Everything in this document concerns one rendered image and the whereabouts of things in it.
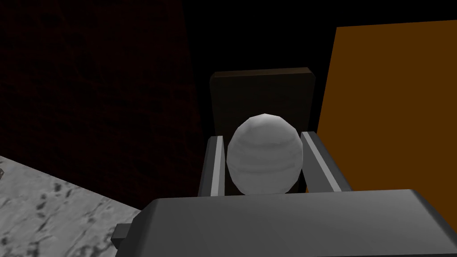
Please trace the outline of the orange brown door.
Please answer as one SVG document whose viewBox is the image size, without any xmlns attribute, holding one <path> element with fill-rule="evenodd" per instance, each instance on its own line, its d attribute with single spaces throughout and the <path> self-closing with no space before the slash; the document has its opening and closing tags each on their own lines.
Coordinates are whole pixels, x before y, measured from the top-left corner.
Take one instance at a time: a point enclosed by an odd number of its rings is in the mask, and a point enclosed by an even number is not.
<svg viewBox="0 0 457 257">
<path fill-rule="evenodd" d="M 354 190 L 416 190 L 457 232 L 457 20 L 338 27 L 317 133 Z"/>
</svg>

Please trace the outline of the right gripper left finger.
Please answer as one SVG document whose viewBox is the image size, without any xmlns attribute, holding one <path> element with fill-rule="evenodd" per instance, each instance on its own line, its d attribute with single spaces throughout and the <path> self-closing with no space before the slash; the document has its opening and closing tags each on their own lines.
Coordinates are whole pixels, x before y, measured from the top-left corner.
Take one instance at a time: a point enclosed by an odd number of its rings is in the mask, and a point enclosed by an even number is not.
<svg viewBox="0 0 457 257">
<path fill-rule="evenodd" d="M 223 137 L 209 137 L 198 197 L 225 195 L 225 164 Z"/>
</svg>

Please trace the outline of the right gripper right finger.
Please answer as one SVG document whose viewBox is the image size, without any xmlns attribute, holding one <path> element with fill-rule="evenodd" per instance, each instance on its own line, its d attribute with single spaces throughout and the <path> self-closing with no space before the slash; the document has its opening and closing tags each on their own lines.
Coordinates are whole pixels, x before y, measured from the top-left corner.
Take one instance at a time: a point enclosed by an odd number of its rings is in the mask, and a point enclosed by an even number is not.
<svg viewBox="0 0 457 257">
<path fill-rule="evenodd" d="M 302 132 L 302 173 L 309 193 L 351 191 L 352 188 L 314 131 Z"/>
</svg>

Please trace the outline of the grey ball door knob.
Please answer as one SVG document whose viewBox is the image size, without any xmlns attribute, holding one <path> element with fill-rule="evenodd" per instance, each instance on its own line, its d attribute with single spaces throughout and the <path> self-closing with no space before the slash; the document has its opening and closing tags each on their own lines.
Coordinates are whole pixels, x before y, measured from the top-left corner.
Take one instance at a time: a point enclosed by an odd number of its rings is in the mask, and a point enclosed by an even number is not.
<svg viewBox="0 0 457 257">
<path fill-rule="evenodd" d="M 231 179 L 245 195 L 285 194 L 303 167 L 303 143 L 282 117 L 261 114 L 248 118 L 228 144 Z"/>
</svg>

